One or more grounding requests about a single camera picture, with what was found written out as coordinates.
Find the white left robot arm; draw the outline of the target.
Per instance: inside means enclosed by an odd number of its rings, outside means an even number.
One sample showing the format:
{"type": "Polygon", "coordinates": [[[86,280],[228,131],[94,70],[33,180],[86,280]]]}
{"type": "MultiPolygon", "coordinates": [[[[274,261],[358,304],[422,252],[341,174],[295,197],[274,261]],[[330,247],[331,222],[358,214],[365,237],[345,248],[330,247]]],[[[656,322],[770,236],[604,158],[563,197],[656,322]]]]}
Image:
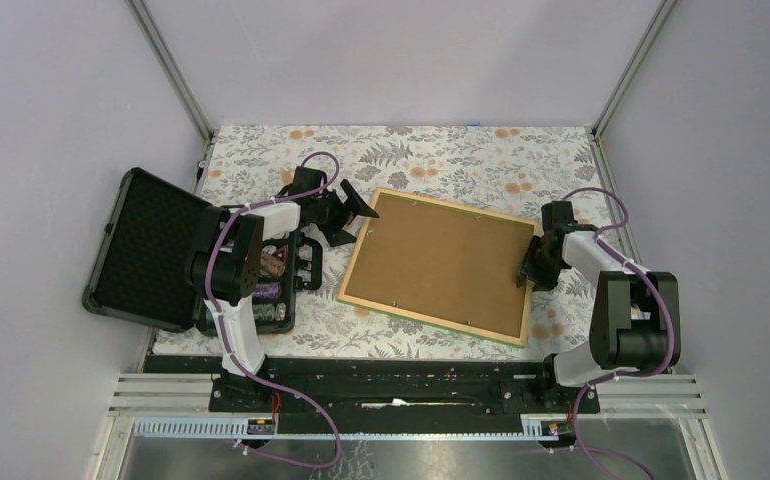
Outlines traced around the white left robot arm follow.
{"type": "Polygon", "coordinates": [[[256,374],[266,359],[253,308],[263,242],[314,225],[330,246],[342,246],[356,241],[347,230],[355,219],[379,216],[349,181],[340,182],[344,197],[329,188],[333,181],[299,166],[276,196],[240,207],[208,206],[199,217],[185,277],[214,317],[222,367],[240,376],[232,395],[246,410],[265,407],[272,388],[256,374]]]}

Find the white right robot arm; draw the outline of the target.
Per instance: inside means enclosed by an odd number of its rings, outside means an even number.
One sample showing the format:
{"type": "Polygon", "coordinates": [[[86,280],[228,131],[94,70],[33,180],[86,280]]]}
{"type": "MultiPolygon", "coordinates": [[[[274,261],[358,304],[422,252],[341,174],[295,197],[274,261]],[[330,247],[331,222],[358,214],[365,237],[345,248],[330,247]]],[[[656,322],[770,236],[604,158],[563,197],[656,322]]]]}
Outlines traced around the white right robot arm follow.
{"type": "Polygon", "coordinates": [[[673,367],[681,353],[679,289],[669,272],[648,270],[580,223],[569,201],[541,209],[542,232],[532,238],[518,285],[551,291],[562,272],[575,270],[595,289],[587,341],[551,354],[524,390],[526,399],[558,412],[582,400],[580,388],[618,377],[645,377],[673,367]]]}

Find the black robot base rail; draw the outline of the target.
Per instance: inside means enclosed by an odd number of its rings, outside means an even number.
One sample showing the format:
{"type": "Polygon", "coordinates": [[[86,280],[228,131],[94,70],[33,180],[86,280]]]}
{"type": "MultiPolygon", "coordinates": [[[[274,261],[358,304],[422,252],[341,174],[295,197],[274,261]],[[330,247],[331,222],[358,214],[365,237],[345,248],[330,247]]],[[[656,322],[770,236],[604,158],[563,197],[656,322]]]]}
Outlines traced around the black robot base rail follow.
{"type": "Polygon", "coordinates": [[[319,414],[333,432],[338,426],[329,406],[357,407],[363,402],[402,399],[411,404],[465,401],[490,413],[580,413],[582,400],[547,410],[524,396],[541,363],[523,361],[457,361],[418,359],[301,359],[269,357],[259,380],[230,374],[217,357],[152,356],[145,370],[152,374],[207,374],[224,399],[213,412],[252,411],[269,407],[279,413],[284,401],[291,410],[319,414]]]}

